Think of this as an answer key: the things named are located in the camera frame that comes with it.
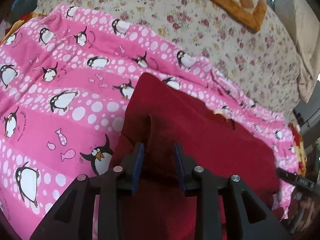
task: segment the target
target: floral bedsheet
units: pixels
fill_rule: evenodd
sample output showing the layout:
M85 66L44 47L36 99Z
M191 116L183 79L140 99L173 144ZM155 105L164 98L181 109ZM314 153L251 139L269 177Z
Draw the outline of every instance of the floral bedsheet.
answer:
M49 14L59 3L150 27L189 54L209 58L246 95L286 117L299 101L301 58L271 8L261 30L251 33L209 0L38 0L36 12Z

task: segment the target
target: black clamp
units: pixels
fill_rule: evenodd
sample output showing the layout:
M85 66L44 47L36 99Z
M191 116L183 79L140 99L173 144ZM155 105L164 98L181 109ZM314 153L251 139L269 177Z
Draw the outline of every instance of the black clamp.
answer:
M179 143L175 144L174 157L182 193L197 196L195 240L222 239L218 195L223 198L228 239L291 239L238 175L213 175L185 155ZM100 195L98 240L123 240L119 199L137 190L143 158L143 144L137 143L133 153L113 170L92 178L80 174L42 219L30 240L91 239L96 195Z

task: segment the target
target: pink fish print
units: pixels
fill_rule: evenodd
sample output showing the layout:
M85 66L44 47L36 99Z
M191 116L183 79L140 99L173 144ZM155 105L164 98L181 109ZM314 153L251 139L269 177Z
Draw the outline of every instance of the pink fish print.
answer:
M99 88L108 88L109 85L108 84L105 84L105 83L100 83L99 84Z
M61 128L59 130L56 130L55 133L59 135L60 143L63 146L66 146L67 145L67 138L61 133Z
M51 143L51 142L48 141L47 147L48 147L50 150L53 151L53 150L56 148L56 145L55 145L54 143Z
M103 80L103 77L100 76L99 74L94 74L100 81Z
M39 68L41 68L41 67L40 67L40 66L33 67L32 71L36 71L36 70L38 70Z
M61 153L61 161L64 159L72 159L76 155L76 151L74 149L67 150L64 154Z

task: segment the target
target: wrinkled blanket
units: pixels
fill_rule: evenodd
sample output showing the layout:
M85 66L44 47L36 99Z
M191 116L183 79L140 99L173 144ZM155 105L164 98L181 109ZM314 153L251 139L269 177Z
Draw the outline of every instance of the wrinkled blanket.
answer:
M108 169L144 72L223 111L273 149L277 166L297 170L283 115L255 104L207 58L144 26L59 5L0 46L0 206L22 239L78 174ZM281 182L274 208L285 209L291 191ZM96 217L94 225L95 238Z

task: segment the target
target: white polka dot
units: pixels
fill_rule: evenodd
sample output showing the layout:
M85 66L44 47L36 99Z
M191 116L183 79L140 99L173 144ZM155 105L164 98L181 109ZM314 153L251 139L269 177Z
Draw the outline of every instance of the white polka dot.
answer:
M58 198L60 197L60 194L59 194L59 191L57 189L55 189L53 192L52 192L52 196L55 200L58 200Z
M102 110L102 103L101 102L95 102L91 106L91 110L94 111L95 113L98 113Z
M8 149L7 150L7 158L9 158L11 156L11 153L12 153L12 150L11 149Z
M105 16L101 17L99 20L99 23L101 23L101 24L104 23L106 21L106 19L107 18Z
M90 114L88 116L88 124L93 124L93 123L95 123L96 120L97 120L97 117L95 114Z
M18 94L16 94L16 95L14 96L14 100L18 101L19 99L20 99L20 93L18 93Z
M29 94L34 93L34 92L36 91L36 89L37 89L37 85L36 85L36 84L33 84L33 85L29 88L28 93L29 93Z
M134 41L137 37L138 37L138 34L136 32L134 32L134 33L130 34L129 39L130 39L130 41Z
M44 210L45 210L45 213L47 214L50 210L50 208L52 208L52 204L51 203L47 203L45 206L44 206Z
M77 62L78 61L78 56L75 56L71 61L72 62Z
M125 71L125 67L124 66L118 67L118 73L119 74L122 74L124 71Z
M95 24L98 21L98 17L93 17L90 24Z
M23 87L20 89L20 92L25 92L28 88L28 84L23 85Z
M47 51L52 51L54 48L54 43L51 43L48 47L47 47Z
M86 9L86 10L84 10L83 14L87 15L88 13L90 13L90 11L91 11L90 9Z
M75 17L75 21L79 20L79 19L80 19L80 16L81 16L81 14L78 13L78 14L76 15L76 17Z
M25 104L25 105L30 104L30 103L32 102L32 100L33 100L33 98L28 98L28 99L24 102L24 104Z
M160 46L161 50L166 50L168 48L168 44L167 43L162 43Z
M156 50L158 48L158 42L154 41L151 43L150 49L151 50Z
M148 33L149 33L148 29L143 29L141 32L141 35L144 37L144 36L147 36Z
M69 54L66 54L66 55L63 56L62 60L63 61L68 61L70 59L70 57L71 56Z
M109 120L108 120L108 119L102 119L102 120L101 120L101 125L102 125L102 126L107 126L108 123L109 123Z
M109 102L107 104L107 109L109 112L116 112L119 109L119 104L116 102Z
M85 109L81 107L77 107L75 110L72 112L72 118L75 121L81 120L85 115Z
M9 165L8 161L5 161L4 164L3 164L3 169L2 169L3 173L7 173L8 165Z
M116 117L112 122L112 127L115 131L120 132L123 127L124 119L122 117Z
M44 183L49 184L51 182L51 176L49 173L46 173L43 177Z
M63 174L58 174L56 176L56 183L60 186L63 187L66 184L66 177Z
M22 156L21 155L17 156L16 162L17 162L17 165L21 165L22 164Z
M10 91L9 91L9 96L14 95L16 92L17 92L16 88L11 88Z

